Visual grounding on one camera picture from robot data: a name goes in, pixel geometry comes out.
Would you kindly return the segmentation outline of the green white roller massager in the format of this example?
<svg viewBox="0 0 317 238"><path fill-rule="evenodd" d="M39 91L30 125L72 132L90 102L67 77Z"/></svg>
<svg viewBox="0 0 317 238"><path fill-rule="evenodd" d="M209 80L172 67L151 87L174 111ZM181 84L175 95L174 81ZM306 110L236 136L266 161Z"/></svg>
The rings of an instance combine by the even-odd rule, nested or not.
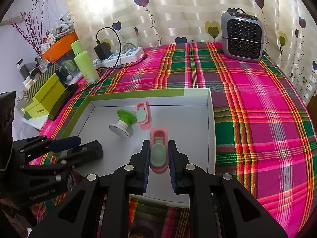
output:
<svg viewBox="0 0 317 238"><path fill-rule="evenodd" d="M110 124L109 129L116 135L122 138L129 138L130 133L128 132L128 127L137 122L136 116L124 109L120 109L117 112L118 122L116 124Z"/></svg>

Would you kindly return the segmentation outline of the pink green clip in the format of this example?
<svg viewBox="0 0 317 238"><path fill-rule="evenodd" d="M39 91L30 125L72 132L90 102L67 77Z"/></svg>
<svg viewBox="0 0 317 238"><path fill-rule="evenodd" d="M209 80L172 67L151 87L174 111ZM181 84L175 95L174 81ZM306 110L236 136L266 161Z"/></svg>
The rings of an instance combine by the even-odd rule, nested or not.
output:
<svg viewBox="0 0 317 238"><path fill-rule="evenodd" d="M150 167L156 174L163 174L169 166L168 129L150 130Z"/></svg>
<svg viewBox="0 0 317 238"><path fill-rule="evenodd" d="M147 101L138 102L135 105L137 124L143 131L152 127L152 118L150 114L149 103Z"/></svg>

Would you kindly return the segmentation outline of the green white cardboard box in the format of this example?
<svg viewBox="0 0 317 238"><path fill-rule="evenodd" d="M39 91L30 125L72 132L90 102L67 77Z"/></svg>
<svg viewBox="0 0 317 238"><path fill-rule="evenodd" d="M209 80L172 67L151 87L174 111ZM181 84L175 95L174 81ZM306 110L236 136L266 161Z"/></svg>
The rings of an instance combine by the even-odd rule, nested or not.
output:
<svg viewBox="0 0 317 238"><path fill-rule="evenodd" d="M188 207L189 196L171 186L168 143L174 141L191 164L215 172L215 123L208 88L143 90L88 96L62 133L82 143L98 141L103 157L77 167L86 176L113 173L150 141L151 158L163 166L149 170L143 198L175 207Z"/></svg>

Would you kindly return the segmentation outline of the yellow green gift box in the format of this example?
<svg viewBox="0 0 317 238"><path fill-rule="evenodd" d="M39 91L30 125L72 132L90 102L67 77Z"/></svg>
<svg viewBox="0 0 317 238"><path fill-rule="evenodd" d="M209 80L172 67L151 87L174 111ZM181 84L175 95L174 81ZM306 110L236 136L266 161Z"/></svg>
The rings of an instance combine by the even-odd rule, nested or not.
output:
<svg viewBox="0 0 317 238"><path fill-rule="evenodd" d="M53 74L38 90L23 109L31 118L48 115L59 98L65 92L65 87L56 74Z"/></svg>

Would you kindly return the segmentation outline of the striped box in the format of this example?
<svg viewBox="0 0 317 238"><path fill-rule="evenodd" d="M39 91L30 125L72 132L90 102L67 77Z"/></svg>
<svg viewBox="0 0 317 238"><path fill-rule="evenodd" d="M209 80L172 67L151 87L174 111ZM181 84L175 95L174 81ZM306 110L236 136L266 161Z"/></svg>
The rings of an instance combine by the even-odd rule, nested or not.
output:
<svg viewBox="0 0 317 238"><path fill-rule="evenodd" d="M48 68L31 87L24 92L22 95L25 101L30 101L34 95L40 90L40 88L48 81L48 79L55 74L55 72L59 69L58 65L55 63L53 66Z"/></svg>

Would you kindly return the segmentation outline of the pink plaid bedspread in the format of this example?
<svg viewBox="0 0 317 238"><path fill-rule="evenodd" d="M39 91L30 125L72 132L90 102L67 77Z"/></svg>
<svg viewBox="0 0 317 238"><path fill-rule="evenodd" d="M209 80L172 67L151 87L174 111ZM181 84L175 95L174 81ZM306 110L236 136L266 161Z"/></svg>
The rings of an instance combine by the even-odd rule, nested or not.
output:
<svg viewBox="0 0 317 238"><path fill-rule="evenodd" d="M293 85L268 56L227 58L219 43L145 48L146 59L110 73L66 104L41 135L60 138L88 95L134 90L209 88L218 173L232 173L296 237L316 208L316 128Z"/></svg>

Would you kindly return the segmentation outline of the light green bottle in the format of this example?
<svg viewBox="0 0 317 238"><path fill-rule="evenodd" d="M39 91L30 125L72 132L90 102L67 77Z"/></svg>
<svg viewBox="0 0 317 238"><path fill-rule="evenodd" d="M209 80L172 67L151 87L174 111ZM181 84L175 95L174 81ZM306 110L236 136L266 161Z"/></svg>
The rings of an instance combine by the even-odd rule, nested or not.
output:
<svg viewBox="0 0 317 238"><path fill-rule="evenodd" d="M82 76L85 78L87 83L97 83L100 76L94 64L92 63L89 53L82 48L79 40L76 40L70 46L75 55L75 63L77 64L78 69L82 73Z"/></svg>

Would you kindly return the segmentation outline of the black charger plug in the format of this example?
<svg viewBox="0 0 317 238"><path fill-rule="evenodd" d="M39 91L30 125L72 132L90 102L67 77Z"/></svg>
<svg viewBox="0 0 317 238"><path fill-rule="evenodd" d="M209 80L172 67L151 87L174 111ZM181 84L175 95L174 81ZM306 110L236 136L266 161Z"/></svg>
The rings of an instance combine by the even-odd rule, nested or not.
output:
<svg viewBox="0 0 317 238"><path fill-rule="evenodd" d="M94 50L100 61L108 59L111 55L111 45L107 42L102 42L94 47Z"/></svg>

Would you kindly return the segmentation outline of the white blue power strip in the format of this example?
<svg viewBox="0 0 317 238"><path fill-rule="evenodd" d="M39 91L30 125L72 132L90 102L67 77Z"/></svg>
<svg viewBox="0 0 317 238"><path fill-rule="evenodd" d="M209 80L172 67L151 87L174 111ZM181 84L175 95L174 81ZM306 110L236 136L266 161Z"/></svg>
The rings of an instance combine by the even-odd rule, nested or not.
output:
<svg viewBox="0 0 317 238"><path fill-rule="evenodd" d="M106 60L100 61L100 59L93 60L93 64L96 68L98 67L106 67L110 68L116 64L118 60L117 66L127 64L127 63L134 63L139 61L144 56L144 50L142 47L131 48L126 53L121 54L113 53L109 58Z"/></svg>

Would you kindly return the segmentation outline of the orange tray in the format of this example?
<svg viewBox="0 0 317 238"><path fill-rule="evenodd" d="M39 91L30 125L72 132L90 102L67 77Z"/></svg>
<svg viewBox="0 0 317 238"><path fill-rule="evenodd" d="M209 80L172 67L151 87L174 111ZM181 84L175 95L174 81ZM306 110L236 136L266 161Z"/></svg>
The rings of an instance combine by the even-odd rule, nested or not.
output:
<svg viewBox="0 0 317 238"><path fill-rule="evenodd" d="M72 50L71 44L77 40L78 36L76 32L72 32L66 36L63 36L42 55L42 59L54 63L59 58L63 57L64 54Z"/></svg>

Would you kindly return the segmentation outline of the red twig decoration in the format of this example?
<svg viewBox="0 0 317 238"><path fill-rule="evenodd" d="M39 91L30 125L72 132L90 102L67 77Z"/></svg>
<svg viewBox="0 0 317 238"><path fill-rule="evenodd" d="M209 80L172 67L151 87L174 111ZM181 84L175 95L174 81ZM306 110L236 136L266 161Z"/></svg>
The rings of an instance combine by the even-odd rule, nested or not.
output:
<svg viewBox="0 0 317 238"><path fill-rule="evenodd" d="M38 56L42 55L44 33L44 5L47 0L32 0L31 12L20 12L17 19L9 18L9 23L33 48Z"/></svg>

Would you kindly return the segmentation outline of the heart pattern curtain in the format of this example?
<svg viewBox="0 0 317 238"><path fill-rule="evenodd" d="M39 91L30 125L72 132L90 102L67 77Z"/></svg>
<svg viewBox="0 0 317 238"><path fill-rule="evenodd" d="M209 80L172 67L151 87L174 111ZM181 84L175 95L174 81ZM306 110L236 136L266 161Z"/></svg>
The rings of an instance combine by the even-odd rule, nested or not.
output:
<svg viewBox="0 0 317 238"><path fill-rule="evenodd" d="M264 28L264 50L305 104L316 97L316 22L302 0L66 0L75 31L95 58L97 39L113 49L176 41L220 42L221 15L241 9Z"/></svg>

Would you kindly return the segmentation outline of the grey portable heater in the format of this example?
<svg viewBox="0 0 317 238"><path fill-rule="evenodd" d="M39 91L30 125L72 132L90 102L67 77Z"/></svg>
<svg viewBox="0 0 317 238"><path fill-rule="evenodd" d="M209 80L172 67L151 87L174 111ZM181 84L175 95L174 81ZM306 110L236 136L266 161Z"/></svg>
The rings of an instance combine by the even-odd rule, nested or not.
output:
<svg viewBox="0 0 317 238"><path fill-rule="evenodd" d="M258 62L262 57L264 36L261 21L242 9L229 8L221 16L222 49L234 60Z"/></svg>

